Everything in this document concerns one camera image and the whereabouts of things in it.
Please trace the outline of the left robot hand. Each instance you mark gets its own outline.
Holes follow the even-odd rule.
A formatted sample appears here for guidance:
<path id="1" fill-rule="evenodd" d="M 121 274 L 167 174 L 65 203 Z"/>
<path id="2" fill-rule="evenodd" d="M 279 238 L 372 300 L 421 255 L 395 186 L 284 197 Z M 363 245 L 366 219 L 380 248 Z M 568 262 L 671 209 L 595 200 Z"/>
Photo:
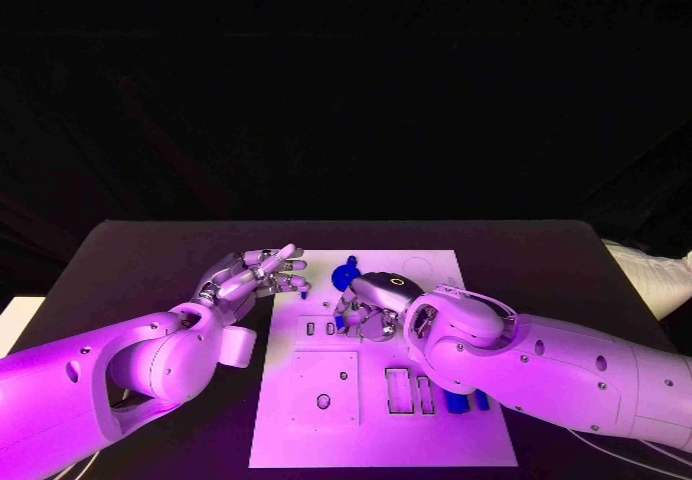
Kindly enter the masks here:
<path id="1" fill-rule="evenodd" d="M 204 272 L 191 302 L 216 312 L 225 326 L 238 323 L 259 298 L 308 292 L 310 283 L 295 274 L 307 268 L 301 257 L 294 244 L 230 253 Z"/>

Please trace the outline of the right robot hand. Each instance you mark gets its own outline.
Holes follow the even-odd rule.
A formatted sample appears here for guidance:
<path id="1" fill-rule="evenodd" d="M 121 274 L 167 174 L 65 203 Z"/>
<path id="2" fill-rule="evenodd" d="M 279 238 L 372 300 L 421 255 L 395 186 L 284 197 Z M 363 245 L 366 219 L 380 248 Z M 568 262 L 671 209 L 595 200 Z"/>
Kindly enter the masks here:
<path id="1" fill-rule="evenodd" d="M 360 275 L 346 287 L 334 307 L 336 333 L 372 342 L 389 341 L 422 295 L 418 284 L 395 273 Z"/>

